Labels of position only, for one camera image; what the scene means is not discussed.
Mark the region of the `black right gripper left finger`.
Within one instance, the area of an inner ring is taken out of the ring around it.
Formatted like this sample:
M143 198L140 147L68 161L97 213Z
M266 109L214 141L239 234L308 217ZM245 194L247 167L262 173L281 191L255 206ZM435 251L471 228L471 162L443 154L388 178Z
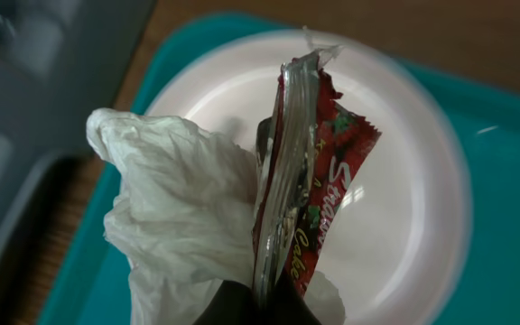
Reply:
M246 285L224 281L194 325L254 325L257 309Z

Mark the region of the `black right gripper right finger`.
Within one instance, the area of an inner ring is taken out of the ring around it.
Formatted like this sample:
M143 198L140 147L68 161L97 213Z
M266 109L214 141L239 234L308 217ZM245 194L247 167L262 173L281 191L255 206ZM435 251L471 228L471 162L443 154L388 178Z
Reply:
M270 325L320 325L303 298L297 293L291 277L282 273L268 301Z

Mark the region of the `white paper napkin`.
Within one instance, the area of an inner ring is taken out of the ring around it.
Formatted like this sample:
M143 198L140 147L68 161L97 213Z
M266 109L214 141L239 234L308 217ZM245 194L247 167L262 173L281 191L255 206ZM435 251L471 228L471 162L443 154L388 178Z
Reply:
M222 284L249 291L255 157L177 116L95 110L89 145L121 176L106 240L129 264L134 324L191 324Z

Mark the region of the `red strawberry cake wrapper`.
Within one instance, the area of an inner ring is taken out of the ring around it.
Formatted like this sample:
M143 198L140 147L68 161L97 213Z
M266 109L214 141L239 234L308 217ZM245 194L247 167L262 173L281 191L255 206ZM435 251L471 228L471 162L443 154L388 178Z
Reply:
M327 233L381 133L344 108L324 69L339 46L317 48L280 68L268 134L256 142L253 293L264 308L281 277L303 296Z

